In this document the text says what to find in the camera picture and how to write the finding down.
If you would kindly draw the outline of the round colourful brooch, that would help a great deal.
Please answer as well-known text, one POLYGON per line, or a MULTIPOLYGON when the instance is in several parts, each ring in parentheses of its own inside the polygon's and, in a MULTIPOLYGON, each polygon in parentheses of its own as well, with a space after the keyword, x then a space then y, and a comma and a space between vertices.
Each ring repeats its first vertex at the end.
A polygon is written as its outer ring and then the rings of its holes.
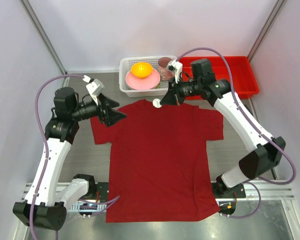
POLYGON ((161 100, 159 98, 155 98, 153 101, 152 101, 152 105, 159 109, 161 108, 163 105, 161 104, 161 100))

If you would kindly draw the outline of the red t-shirt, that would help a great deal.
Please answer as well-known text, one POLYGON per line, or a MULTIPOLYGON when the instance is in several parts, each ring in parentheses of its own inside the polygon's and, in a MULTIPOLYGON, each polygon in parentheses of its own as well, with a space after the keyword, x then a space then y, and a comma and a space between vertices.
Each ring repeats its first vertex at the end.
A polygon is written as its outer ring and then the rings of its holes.
POLYGON ((120 111, 126 118, 113 126, 90 121, 94 142, 111 145, 108 198, 116 203, 106 222, 194 222, 217 213, 207 142, 224 138, 223 116, 147 100, 120 111))

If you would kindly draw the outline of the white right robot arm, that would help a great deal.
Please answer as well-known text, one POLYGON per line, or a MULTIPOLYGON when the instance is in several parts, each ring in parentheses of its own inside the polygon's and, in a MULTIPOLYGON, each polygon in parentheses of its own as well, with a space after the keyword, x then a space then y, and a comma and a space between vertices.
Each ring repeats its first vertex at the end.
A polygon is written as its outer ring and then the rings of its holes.
POLYGON ((173 77, 169 80, 168 91, 157 104, 181 105, 186 97, 199 96, 209 102, 231 124, 243 141, 248 154, 231 170, 216 178, 215 192, 223 198, 231 195, 240 184, 253 180, 276 167, 282 157, 286 142, 282 137, 273 137, 266 131, 231 92, 226 79, 217 80, 211 62, 199 59, 191 62, 192 80, 182 80, 183 65, 171 60, 166 70, 173 77))

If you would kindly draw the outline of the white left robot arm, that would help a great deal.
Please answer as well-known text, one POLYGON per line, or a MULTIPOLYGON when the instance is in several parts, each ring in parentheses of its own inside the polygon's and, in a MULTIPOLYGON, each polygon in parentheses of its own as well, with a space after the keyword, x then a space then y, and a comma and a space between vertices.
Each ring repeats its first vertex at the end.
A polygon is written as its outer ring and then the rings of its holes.
POLYGON ((43 151, 30 190, 22 202, 15 202, 12 212, 26 226, 59 231, 64 225, 67 210, 79 199, 92 199, 97 192, 95 178, 77 174, 60 193, 58 180, 65 158, 80 128, 79 122, 96 117, 106 127, 126 118, 116 110, 120 104, 102 93, 96 100, 79 101, 71 87, 55 92, 52 118, 42 129, 43 151))

